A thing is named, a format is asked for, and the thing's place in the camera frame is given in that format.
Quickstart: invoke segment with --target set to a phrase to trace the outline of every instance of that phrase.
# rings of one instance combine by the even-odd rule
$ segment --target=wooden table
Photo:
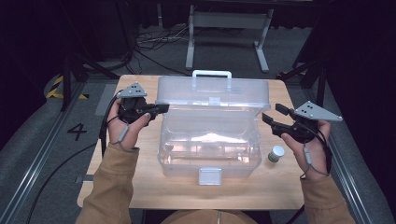
[[[155,103],[158,76],[122,76],[116,91],[125,89],[134,82],[147,91],[147,102]],[[275,104],[293,107],[285,84],[280,80],[268,80],[272,109],[266,114],[274,120],[291,124],[290,117],[275,111]],[[281,138],[272,135],[269,125],[261,121],[260,148],[262,164],[248,178],[223,178],[220,186],[200,186],[195,177],[168,177],[163,174],[157,160],[160,144],[162,116],[151,121],[140,134],[137,146],[140,156],[134,175],[134,197],[131,208],[144,209],[238,209],[238,210],[280,210],[298,209],[303,203],[299,176],[302,174],[291,150]],[[277,163],[267,159],[275,145],[285,148],[285,155]],[[100,141],[96,145],[87,175],[93,175],[102,160]],[[78,205],[92,191],[92,182],[84,181]]]

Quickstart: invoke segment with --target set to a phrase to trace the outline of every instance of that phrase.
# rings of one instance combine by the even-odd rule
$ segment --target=person's right hand
[[[127,126],[125,122],[118,118],[118,111],[120,107],[120,99],[117,99],[111,106],[108,113],[108,134],[110,143],[118,143],[118,139],[121,135],[122,130]],[[150,114],[147,113],[144,116],[137,119],[135,122],[129,125],[128,132],[122,140],[122,146],[124,148],[132,149],[137,142],[137,137],[140,132],[149,122]]]
[[[318,122],[318,128],[325,136],[326,142],[328,142],[331,124],[328,121],[320,120]],[[297,163],[299,164],[303,172],[305,172],[308,168],[308,163],[305,159],[304,144],[295,141],[287,133],[282,133],[281,137],[283,141],[285,141],[286,145],[288,145],[288,147],[293,151]],[[314,138],[310,142],[306,143],[305,146],[308,148],[309,154],[311,155],[312,166],[315,167],[315,169],[317,169],[318,171],[327,174],[328,171],[326,168],[326,155],[323,145],[319,142],[317,138]],[[323,177],[326,177],[326,175],[315,171],[314,169],[312,169],[312,167],[309,168],[308,172],[306,172],[305,174],[305,179],[320,179]]]

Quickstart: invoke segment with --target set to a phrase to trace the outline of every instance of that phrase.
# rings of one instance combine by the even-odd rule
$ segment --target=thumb
[[[131,124],[131,129],[140,132],[149,122],[149,119],[151,118],[150,113],[146,113],[143,116],[141,116],[139,119],[137,119],[135,122]]]
[[[280,136],[286,145],[295,153],[297,148],[301,148],[301,143],[294,140],[288,133],[282,133]]]

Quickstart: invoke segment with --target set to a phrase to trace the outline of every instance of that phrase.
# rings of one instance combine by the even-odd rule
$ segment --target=forearm
[[[131,223],[129,204],[139,152],[109,144],[93,176],[92,193],[84,200],[76,223]]]
[[[301,180],[308,223],[355,223],[331,176]]]

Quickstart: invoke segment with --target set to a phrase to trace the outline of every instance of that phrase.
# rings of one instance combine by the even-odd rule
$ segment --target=beige jacket
[[[129,204],[134,194],[132,178],[139,151],[125,152],[109,144],[103,161],[93,176],[92,193],[84,200],[77,224],[131,224]],[[329,176],[320,180],[302,180],[305,212],[309,223],[355,223],[347,203]],[[178,223],[256,223],[239,211],[178,211],[164,224]]]

